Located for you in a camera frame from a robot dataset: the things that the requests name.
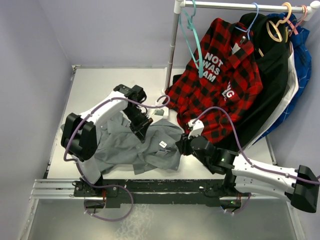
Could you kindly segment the beige wooden hanger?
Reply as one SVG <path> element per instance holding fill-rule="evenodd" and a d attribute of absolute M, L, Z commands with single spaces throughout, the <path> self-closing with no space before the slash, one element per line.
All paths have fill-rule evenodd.
<path fill-rule="evenodd" d="M 283 6 L 288 8 L 284 16 L 267 16 L 261 13 L 257 15 L 252 31 L 254 50 L 258 59 L 276 54 L 281 55 L 288 48 L 290 38 L 286 23 L 292 11 L 288 2 L 285 2 Z"/>

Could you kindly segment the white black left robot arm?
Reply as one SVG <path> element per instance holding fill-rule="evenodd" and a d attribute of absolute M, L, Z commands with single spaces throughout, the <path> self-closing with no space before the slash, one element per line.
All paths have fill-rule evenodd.
<path fill-rule="evenodd" d="M 91 196 L 98 196 L 103 191 L 103 177 L 94 159 L 98 148 L 97 127 L 123 112 L 130 121 L 129 129 L 144 143 L 147 129 L 153 122 L 138 107 L 146 99 L 147 95 L 142 87 L 134 85 L 130 88 L 120 84 L 89 110 L 67 115 L 60 142 L 65 149 L 63 158 L 66 162 L 76 163 L 81 177 L 87 181 L 85 190 Z"/>

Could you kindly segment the pink plastic hanger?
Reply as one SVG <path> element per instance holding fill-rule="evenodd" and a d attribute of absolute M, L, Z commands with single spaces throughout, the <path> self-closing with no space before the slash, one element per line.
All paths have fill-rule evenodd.
<path fill-rule="evenodd" d="M 297 35 L 298 30 L 297 27 L 303 23 L 305 18 L 308 15 L 308 7 L 306 5 L 301 5 L 302 7 L 302 16 L 299 19 L 294 19 L 293 21 L 290 21 L 289 19 L 286 21 L 288 25 L 288 35 L 291 36 L 292 34 Z"/>

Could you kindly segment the grey button-up shirt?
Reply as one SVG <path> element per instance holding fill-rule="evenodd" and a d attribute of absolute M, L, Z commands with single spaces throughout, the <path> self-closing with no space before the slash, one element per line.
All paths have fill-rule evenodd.
<path fill-rule="evenodd" d="M 139 175 L 155 168 L 176 171 L 181 154 L 176 146 L 183 131 L 166 119 L 154 122 L 146 132 L 142 143 L 129 128 L 130 122 L 122 112 L 107 120 L 97 131 L 97 150 L 94 160 L 99 171 L 109 173 L 116 165 L 132 165 L 134 174 Z M 159 145 L 164 141 L 167 146 Z M 157 154 L 158 150 L 170 150 Z"/>

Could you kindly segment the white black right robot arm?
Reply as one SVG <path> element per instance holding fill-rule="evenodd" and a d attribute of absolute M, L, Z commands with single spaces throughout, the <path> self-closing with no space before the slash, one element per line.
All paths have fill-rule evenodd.
<path fill-rule="evenodd" d="M 228 196 L 262 194 L 289 202 L 306 213 L 317 211 L 320 182 L 305 165 L 290 168 L 252 160 L 243 154 L 215 147 L 204 136 L 184 133 L 175 144 L 181 155 L 192 155 L 211 174 L 223 175 L 222 190 Z"/>

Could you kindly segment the aluminium extrusion rail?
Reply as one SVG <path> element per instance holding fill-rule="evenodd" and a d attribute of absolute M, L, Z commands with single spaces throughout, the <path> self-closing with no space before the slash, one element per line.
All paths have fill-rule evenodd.
<path fill-rule="evenodd" d="M 32 195 L 67 196 L 73 195 L 73 182 L 76 179 L 36 179 L 33 184 Z M 280 199 L 289 202 L 289 198 L 283 192 L 268 183 L 240 177 L 236 183 L 236 189 L 249 191 L 254 199 Z"/>

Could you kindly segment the silver clothes rack frame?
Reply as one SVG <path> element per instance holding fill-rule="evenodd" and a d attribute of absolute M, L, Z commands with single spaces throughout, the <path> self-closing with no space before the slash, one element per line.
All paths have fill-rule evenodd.
<path fill-rule="evenodd" d="M 255 4 L 255 3 L 229 3 L 229 2 L 221 2 L 221 1 L 199 1 L 199 0 L 176 0 L 174 2 L 173 8 L 173 26 L 172 33 L 170 39 L 170 52 L 169 59 L 167 63 L 167 67 L 165 70 L 165 83 L 162 89 L 162 93 L 170 86 L 171 83 L 171 75 L 173 69 L 174 62 L 174 53 L 176 47 L 177 40 L 177 32 L 181 19 L 181 12 L 183 8 L 193 8 L 194 17 L 196 15 L 197 8 L 205 8 L 205 9 L 223 9 L 223 10 L 243 10 L 243 11 L 262 11 L 262 12 L 289 12 L 302 14 L 304 21 L 309 21 L 315 12 L 320 8 L 320 2 L 318 0 L 314 0 L 308 6 L 280 6 L 280 5 L 270 5 L 270 4 Z"/>

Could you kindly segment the white hanging shirt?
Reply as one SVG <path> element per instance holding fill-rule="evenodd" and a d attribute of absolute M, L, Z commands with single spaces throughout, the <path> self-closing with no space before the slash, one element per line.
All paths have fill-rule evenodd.
<path fill-rule="evenodd" d="M 295 68 L 294 48 L 292 42 L 290 41 L 288 56 L 288 74 L 284 95 L 277 107 L 275 108 L 275 110 L 270 115 L 270 117 L 266 120 L 266 122 L 262 125 L 262 127 L 258 130 L 255 136 L 250 140 L 250 142 L 245 145 L 245 150 L 251 147 L 260 138 L 266 136 L 268 133 L 272 132 L 276 128 L 276 123 L 280 121 L 281 115 L 288 108 L 289 103 L 297 93 L 298 89 L 299 83 Z"/>

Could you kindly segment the red black plaid shirt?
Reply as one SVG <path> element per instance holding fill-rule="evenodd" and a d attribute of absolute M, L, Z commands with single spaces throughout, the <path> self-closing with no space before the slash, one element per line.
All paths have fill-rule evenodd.
<path fill-rule="evenodd" d="M 193 60 L 166 91 L 167 107 L 177 113 L 178 124 L 199 118 L 202 135 L 216 144 L 232 133 L 228 119 L 238 123 L 263 89 L 254 59 L 252 32 L 243 23 L 216 18 L 200 41 L 203 76 Z"/>

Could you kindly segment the black hanging shirt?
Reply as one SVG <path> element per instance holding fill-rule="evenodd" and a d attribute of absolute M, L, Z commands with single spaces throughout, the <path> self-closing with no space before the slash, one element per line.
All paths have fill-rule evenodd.
<path fill-rule="evenodd" d="M 248 32 L 253 33 L 251 39 L 253 47 L 253 26 L 258 14 L 247 13 L 238 21 L 247 26 Z M 232 119 L 228 119 L 232 127 L 232 133 L 218 143 L 211 142 L 217 148 L 233 152 L 244 149 L 245 145 L 251 141 L 262 125 L 271 116 L 285 93 L 288 80 L 289 44 L 282 54 L 270 55 L 258 59 L 257 54 L 255 53 L 255 47 L 253 54 L 262 81 L 262 91 L 258 94 L 251 107 L 245 112 L 243 118 L 238 123 L 233 123 Z M 203 58 L 201 47 L 200 51 L 194 53 L 194 57 Z"/>

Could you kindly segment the white woven size label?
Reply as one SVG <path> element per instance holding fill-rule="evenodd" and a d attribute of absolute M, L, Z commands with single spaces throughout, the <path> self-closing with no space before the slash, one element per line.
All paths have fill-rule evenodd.
<path fill-rule="evenodd" d="M 162 147 L 162 148 L 166 148 L 167 144 L 164 142 L 164 141 L 161 141 L 159 143 L 159 145 Z"/>

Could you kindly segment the blue checked shirt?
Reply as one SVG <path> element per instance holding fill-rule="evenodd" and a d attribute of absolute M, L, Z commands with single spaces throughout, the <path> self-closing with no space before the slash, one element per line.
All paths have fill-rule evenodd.
<path fill-rule="evenodd" d="M 289 17 L 290 21 L 297 19 L 294 14 Z M 280 116 L 280 121 L 276 123 L 276 128 L 279 127 L 292 113 L 294 110 L 298 99 L 302 95 L 305 87 L 307 86 L 312 73 L 312 57 L 306 47 L 306 41 L 308 39 L 310 31 L 299 25 L 297 27 L 298 34 L 292 34 L 290 36 L 290 41 L 292 42 L 294 50 L 294 64 L 297 73 L 298 80 L 298 91 L 294 95 L 293 99 L 289 103 L 287 109 Z"/>

